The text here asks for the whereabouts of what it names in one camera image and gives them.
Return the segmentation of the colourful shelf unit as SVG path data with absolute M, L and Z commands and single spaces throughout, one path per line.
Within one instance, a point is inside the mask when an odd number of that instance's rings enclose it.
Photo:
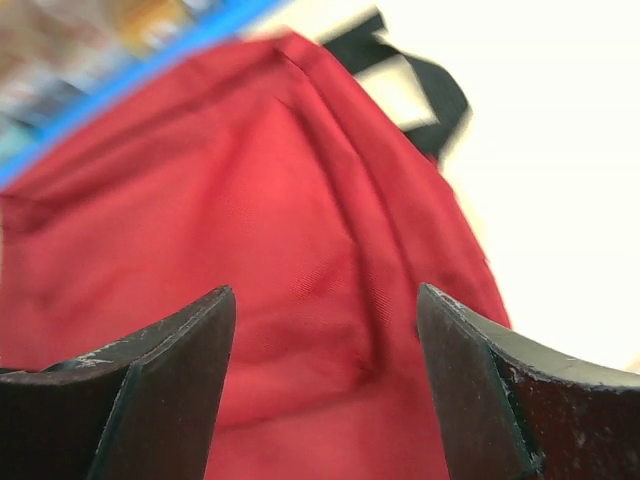
M 275 1 L 4 1 L 1 184 L 193 50 L 233 36 Z

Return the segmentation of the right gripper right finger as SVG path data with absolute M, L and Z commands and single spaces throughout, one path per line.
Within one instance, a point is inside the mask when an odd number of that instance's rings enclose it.
M 638 375 L 546 347 L 429 284 L 417 330 L 450 478 L 638 478 Z

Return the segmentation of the red backpack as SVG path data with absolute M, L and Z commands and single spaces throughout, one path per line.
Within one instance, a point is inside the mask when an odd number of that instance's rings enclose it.
M 416 326 L 430 283 L 508 321 L 438 157 L 468 110 L 402 130 L 356 81 L 379 15 L 199 53 L 1 195 L 1 358 L 42 370 L 229 287 L 236 320 L 201 479 L 445 479 Z

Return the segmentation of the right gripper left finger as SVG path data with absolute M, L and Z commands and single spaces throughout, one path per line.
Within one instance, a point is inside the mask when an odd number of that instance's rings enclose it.
M 1 373 L 5 479 L 201 479 L 236 320 L 229 287 L 91 352 Z

